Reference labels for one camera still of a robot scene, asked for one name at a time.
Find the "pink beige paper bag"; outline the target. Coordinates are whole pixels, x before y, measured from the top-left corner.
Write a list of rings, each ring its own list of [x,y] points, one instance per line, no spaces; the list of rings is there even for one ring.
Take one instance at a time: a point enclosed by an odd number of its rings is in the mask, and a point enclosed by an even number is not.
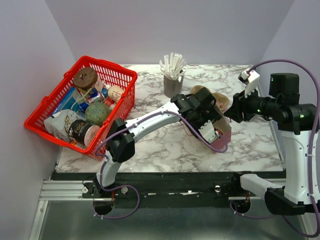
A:
[[[216,101],[215,108],[218,108],[221,114],[221,119],[213,123],[215,132],[218,133],[218,137],[210,145],[217,150],[224,150],[226,144],[231,141],[232,127],[230,121],[223,116],[226,107],[220,102]]]

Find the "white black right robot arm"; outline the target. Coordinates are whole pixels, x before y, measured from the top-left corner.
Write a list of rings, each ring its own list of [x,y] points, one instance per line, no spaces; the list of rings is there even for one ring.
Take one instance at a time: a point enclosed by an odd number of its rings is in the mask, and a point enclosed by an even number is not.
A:
[[[281,133],[286,163],[285,185],[272,183],[255,173],[241,173],[230,183],[230,191],[241,196],[249,191],[265,201],[273,215],[295,216],[315,213],[320,208],[317,174],[310,172],[308,160],[315,164],[315,155],[308,152],[316,147],[317,136],[310,140],[316,116],[316,106],[300,104],[299,76],[295,73],[272,73],[269,96],[257,91],[260,75],[243,71],[238,79],[245,89],[233,96],[231,107],[224,116],[237,123],[248,122],[254,116],[277,122]]]

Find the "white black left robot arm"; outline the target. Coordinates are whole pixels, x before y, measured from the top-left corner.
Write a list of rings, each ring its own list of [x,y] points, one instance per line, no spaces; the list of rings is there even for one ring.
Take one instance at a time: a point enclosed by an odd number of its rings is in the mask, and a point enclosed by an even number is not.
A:
[[[225,149],[212,146],[216,139],[222,137],[214,127],[214,123],[223,117],[216,103],[212,93],[201,88],[196,93],[176,94],[160,108],[141,117],[114,120],[105,140],[95,151],[96,156],[102,157],[103,164],[94,179],[93,191],[101,198],[107,197],[113,191],[111,185],[120,166],[135,155],[135,144],[146,135],[173,123],[183,122],[193,136],[211,150],[224,153]],[[101,147],[105,147],[104,153],[99,151]]]

